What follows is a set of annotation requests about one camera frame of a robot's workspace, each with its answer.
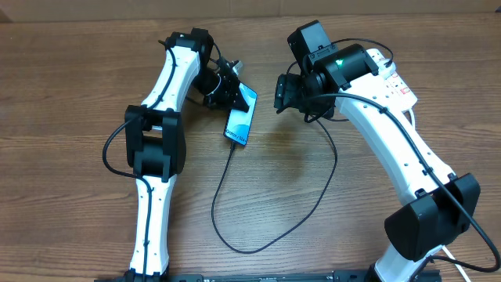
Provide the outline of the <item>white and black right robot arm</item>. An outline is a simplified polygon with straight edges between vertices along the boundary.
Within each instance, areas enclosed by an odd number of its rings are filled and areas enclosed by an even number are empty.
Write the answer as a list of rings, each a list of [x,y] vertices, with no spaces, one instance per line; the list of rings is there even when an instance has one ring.
[[[419,136],[409,120],[416,97],[397,75],[387,46],[365,38],[333,41],[319,21],[300,26],[287,42],[300,71],[279,76],[275,108],[295,108],[308,123],[344,115],[383,165],[402,205],[385,219],[387,250],[357,279],[436,281],[426,265],[478,228],[478,181],[457,175]]]

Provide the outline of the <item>white charger plug adapter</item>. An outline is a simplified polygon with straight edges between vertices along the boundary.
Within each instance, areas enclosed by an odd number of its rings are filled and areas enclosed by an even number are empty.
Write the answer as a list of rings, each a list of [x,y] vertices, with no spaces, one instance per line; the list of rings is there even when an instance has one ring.
[[[396,72],[395,63],[389,64],[389,59],[382,59],[377,62],[377,66],[379,67],[379,75],[384,79],[388,79],[390,76]]]

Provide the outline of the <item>blue Galaxy smartphone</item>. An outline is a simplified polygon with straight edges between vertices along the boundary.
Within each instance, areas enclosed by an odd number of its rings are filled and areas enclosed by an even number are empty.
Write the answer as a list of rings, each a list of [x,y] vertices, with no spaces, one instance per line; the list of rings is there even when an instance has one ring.
[[[243,83],[240,83],[239,89],[246,103],[249,105],[249,110],[248,112],[230,110],[223,135],[242,146],[246,146],[258,95],[253,89]]]

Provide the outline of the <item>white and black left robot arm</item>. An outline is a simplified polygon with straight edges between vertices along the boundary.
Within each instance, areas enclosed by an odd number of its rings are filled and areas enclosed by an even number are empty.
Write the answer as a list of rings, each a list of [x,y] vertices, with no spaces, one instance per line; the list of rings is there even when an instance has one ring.
[[[135,180],[138,218],[135,248],[121,281],[168,280],[168,220],[171,195],[186,162],[182,107],[190,89],[203,96],[202,106],[227,110],[225,134],[245,144],[257,95],[238,75],[240,62],[223,56],[205,29],[174,32],[161,42],[164,66],[150,94],[140,105],[130,105],[124,123],[112,134],[125,133],[126,157],[132,172],[111,172]]]

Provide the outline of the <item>white power strip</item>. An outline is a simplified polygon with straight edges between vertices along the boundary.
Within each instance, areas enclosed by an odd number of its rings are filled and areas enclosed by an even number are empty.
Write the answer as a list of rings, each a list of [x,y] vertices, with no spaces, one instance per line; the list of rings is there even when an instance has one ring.
[[[413,110],[418,99],[410,87],[396,71],[396,64],[387,67],[389,59],[385,58],[379,49],[368,49],[367,53],[379,67],[379,74],[383,76],[388,94],[387,96],[396,103],[402,112]]]

